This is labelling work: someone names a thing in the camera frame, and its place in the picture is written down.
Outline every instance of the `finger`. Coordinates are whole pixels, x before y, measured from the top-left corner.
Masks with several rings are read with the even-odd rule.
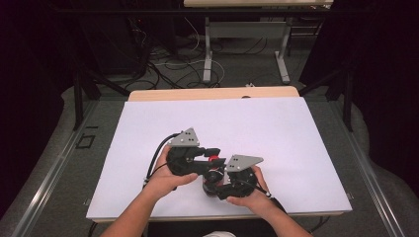
[[[161,150],[160,156],[158,157],[156,161],[156,167],[159,167],[166,163],[167,154],[169,154],[171,146],[165,145],[163,149]]]
[[[241,198],[238,197],[227,197],[227,202],[230,202],[231,204],[234,205],[242,205],[241,204]]]
[[[192,173],[192,174],[184,175],[184,176],[177,176],[176,185],[177,186],[187,185],[190,182],[194,181],[197,177],[198,177],[198,174],[196,173]]]
[[[252,170],[255,173],[255,176],[258,179],[261,188],[265,191],[269,191],[268,185],[266,184],[265,179],[263,178],[262,169],[259,166],[253,166]]]

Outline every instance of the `red component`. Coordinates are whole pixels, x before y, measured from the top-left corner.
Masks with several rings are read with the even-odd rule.
[[[219,159],[217,155],[212,155],[209,157],[209,161],[216,160],[216,159]]]

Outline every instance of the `wrist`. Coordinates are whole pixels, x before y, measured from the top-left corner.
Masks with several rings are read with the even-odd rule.
[[[283,211],[277,208],[275,205],[269,206],[264,209],[264,211],[260,214],[260,217],[264,220],[271,222],[277,217],[281,217],[286,215]]]
[[[162,198],[158,192],[155,192],[151,188],[147,188],[147,186],[144,187],[138,196],[142,199],[148,200],[153,204],[156,204]]]

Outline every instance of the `triangular metal plate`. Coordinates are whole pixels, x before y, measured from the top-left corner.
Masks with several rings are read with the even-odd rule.
[[[228,162],[225,170],[227,172],[239,172],[245,170],[253,165],[256,165],[263,161],[262,157],[256,156],[245,156],[245,155],[233,155]]]
[[[179,135],[169,141],[169,145],[172,147],[195,147],[199,146],[197,135],[194,129],[191,127],[185,131],[182,131]]]

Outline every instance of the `black robotic device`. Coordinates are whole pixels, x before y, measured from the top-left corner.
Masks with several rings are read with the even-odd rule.
[[[210,159],[218,156],[218,148],[205,149],[199,147],[200,142],[193,128],[189,128],[169,141],[172,147],[167,155],[167,166],[174,175],[183,176],[191,173],[203,175],[204,191],[209,196],[217,195],[220,199],[229,196],[247,197],[253,193],[257,178],[250,168],[263,161],[262,158],[233,155],[225,165],[225,158]],[[209,157],[208,161],[196,161],[198,156]],[[220,184],[224,178],[223,170],[227,171],[230,184]]]

